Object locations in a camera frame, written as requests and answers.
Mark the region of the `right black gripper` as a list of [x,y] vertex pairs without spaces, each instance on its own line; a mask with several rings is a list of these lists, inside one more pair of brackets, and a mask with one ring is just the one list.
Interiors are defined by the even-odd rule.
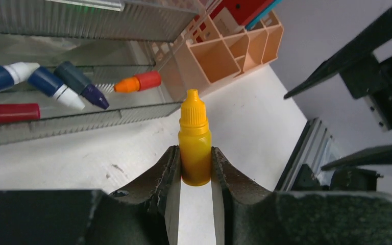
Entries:
[[[379,61],[373,51],[392,39],[392,7],[354,39],[325,60],[284,99],[310,89],[339,73],[353,99],[363,98],[383,131],[392,130],[392,56]],[[392,145],[355,152],[321,167],[322,171],[365,165],[392,165]]]

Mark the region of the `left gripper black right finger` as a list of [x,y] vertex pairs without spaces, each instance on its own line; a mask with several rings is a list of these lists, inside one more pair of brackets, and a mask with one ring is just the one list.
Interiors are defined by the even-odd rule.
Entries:
[[211,150],[217,244],[392,244],[392,195],[271,192]]

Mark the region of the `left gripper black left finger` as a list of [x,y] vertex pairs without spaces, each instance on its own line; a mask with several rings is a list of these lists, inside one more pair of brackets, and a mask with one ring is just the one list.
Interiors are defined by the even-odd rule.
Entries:
[[170,146],[127,185],[0,190],[0,244],[177,244],[180,151]]

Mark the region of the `small yellow bottle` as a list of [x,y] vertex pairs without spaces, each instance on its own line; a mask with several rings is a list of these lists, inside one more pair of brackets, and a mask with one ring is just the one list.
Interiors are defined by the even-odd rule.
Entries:
[[182,180],[190,186],[203,186],[211,180],[212,134],[206,105],[198,90],[187,91],[181,104],[179,125]]

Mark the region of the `small red-orange marker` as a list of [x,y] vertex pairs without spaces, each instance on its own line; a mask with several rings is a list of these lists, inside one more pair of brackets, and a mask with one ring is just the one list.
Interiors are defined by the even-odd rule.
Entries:
[[161,74],[154,70],[135,74],[132,77],[122,79],[114,85],[113,89],[115,92],[131,93],[158,87],[161,85],[161,82]]

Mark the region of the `teal notebook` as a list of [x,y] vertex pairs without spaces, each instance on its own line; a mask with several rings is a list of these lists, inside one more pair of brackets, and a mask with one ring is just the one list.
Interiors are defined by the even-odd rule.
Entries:
[[263,11],[261,11],[249,24],[245,26],[245,29],[247,31],[253,29],[255,25],[278,4],[280,3],[281,0],[274,0],[272,3],[270,3]]

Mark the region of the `clear grey drawer box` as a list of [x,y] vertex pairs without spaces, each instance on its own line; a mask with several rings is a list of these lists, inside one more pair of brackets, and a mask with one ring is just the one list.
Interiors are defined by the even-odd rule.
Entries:
[[219,1],[0,1],[0,145],[168,116]]

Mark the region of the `red folder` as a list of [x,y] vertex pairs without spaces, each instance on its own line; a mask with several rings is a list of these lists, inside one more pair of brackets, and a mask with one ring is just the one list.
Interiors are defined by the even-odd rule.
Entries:
[[258,0],[220,1],[206,19],[207,22],[212,21],[213,26],[209,27],[205,21],[202,22],[192,33],[192,38],[195,43],[201,43],[239,33],[251,35],[260,33],[266,28],[261,20],[249,31],[245,29],[245,26],[272,2]]

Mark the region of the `red cap marker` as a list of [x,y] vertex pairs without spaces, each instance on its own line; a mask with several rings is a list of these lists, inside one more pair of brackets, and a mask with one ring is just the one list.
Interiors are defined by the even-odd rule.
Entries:
[[38,104],[0,104],[0,124],[41,118]]

